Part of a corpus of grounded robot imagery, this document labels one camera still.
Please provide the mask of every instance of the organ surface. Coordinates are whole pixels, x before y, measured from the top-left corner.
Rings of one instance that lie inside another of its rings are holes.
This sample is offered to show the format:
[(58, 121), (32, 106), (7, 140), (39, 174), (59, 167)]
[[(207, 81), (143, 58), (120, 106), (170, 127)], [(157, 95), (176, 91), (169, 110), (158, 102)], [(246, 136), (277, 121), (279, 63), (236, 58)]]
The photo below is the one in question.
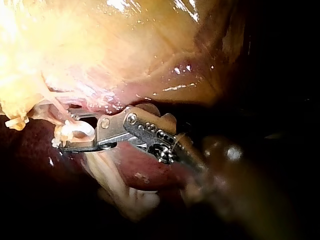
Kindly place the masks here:
[(69, 104), (107, 114), (143, 99), (212, 105), (247, 48), (241, 4), (1, 0), (0, 104), (13, 120), (7, 127), (22, 130), (27, 117), (58, 124), (48, 104), (62, 124)]

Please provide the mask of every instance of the metal jaw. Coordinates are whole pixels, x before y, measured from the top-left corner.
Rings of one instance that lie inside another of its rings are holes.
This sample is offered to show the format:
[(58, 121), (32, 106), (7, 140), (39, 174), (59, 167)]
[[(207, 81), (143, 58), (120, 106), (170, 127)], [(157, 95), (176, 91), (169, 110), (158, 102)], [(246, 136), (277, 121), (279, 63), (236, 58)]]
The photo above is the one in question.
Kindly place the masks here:
[[(73, 117), (81, 119), (81, 112)], [(201, 155), (192, 147), (185, 134), (176, 135), (176, 118), (150, 103), (128, 106), (119, 114), (98, 118), (95, 139), (92, 142), (67, 142), (60, 149), (64, 152), (97, 152), (113, 148), (118, 142), (128, 141), (142, 151), (152, 154), (159, 162), (185, 163), (192, 170), (203, 171)]]

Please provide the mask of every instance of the internal organ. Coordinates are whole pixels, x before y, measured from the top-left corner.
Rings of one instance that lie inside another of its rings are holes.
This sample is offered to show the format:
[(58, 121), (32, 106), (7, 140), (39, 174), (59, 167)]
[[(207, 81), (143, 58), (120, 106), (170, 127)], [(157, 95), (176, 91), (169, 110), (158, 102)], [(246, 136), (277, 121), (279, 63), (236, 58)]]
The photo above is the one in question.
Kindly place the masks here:
[(27, 116), (58, 124), (46, 104), (61, 122), (69, 104), (107, 114), (141, 99), (213, 104), (244, 48), (236, 2), (1, 0), (7, 126), (22, 130)]

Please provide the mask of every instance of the white tissue strand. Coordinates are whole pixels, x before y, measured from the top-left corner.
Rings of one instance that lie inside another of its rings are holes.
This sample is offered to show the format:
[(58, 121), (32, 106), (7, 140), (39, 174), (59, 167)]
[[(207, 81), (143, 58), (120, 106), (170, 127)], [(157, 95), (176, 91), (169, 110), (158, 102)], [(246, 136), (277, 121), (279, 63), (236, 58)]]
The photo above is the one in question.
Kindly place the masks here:
[(103, 187), (99, 195), (125, 218), (137, 222), (159, 205), (156, 191), (141, 191), (125, 184), (107, 152), (88, 152), (85, 155), (90, 171)]

